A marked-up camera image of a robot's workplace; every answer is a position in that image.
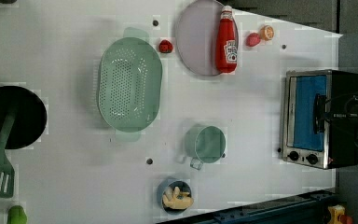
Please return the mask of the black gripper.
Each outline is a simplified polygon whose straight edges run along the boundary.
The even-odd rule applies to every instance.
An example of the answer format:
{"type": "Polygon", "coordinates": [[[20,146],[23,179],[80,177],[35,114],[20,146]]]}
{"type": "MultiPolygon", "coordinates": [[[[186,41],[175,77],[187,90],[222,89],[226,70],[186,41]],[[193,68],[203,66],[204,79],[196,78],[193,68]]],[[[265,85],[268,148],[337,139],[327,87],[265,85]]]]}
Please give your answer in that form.
{"type": "Polygon", "coordinates": [[[324,119],[329,123],[343,121],[358,124],[358,107],[343,112],[327,111],[324,113],[324,119]]]}

